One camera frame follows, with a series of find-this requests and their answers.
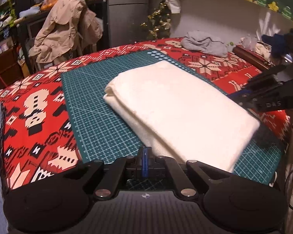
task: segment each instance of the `folded white towel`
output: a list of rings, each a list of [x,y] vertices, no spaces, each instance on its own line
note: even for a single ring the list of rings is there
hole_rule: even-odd
[[[232,172],[259,121],[220,91],[161,61],[120,73],[105,101],[155,155]]]

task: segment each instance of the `black desk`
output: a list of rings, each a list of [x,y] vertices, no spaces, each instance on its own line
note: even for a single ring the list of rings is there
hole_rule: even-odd
[[[98,18],[103,20],[103,34],[101,39],[97,42],[97,51],[104,50],[110,48],[109,43],[109,33],[108,33],[108,21],[107,21],[107,0],[86,0],[88,8],[96,13]],[[33,23],[35,21],[46,19],[49,11],[42,11],[36,15],[28,16],[23,21],[19,22],[17,27],[17,35],[18,41],[23,49],[25,61],[28,67],[30,74],[33,74],[34,71],[32,69],[32,65],[30,59],[28,57],[27,49],[26,49],[26,40],[29,39],[29,33],[27,29],[27,25]]]

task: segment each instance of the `beige cloth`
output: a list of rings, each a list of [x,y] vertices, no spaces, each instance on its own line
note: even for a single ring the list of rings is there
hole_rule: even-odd
[[[161,61],[120,73],[105,101],[155,155],[231,172],[259,121],[208,83]]]
[[[96,14],[83,0],[59,0],[35,38],[29,56],[37,63],[50,63],[69,50],[83,50],[102,37]]]

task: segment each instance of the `brown cabinet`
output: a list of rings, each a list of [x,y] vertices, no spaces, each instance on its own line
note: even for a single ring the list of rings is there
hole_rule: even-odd
[[[17,63],[17,56],[13,48],[0,54],[0,76],[8,86],[23,78],[23,73]],[[0,89],[4,88],[5,86],[0,80]]]

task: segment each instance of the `christmas tablecloth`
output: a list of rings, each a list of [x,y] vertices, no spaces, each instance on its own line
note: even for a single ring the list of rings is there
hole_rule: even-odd
[[[80,161],[60,74],[90,62],[147,48],[157,49],[180,61],[227,93],[238,91],[249,78],[260,73],[232,53],[227,58],[220,58],[188,51],[182,48],[179,38],[174,38],[110,48],[49,67],[18,81],[0,91],[0,101],[7,109],[3,159],[11,189],[68,170]],[[284,139],[289,125],[284,111],[257,116]]]

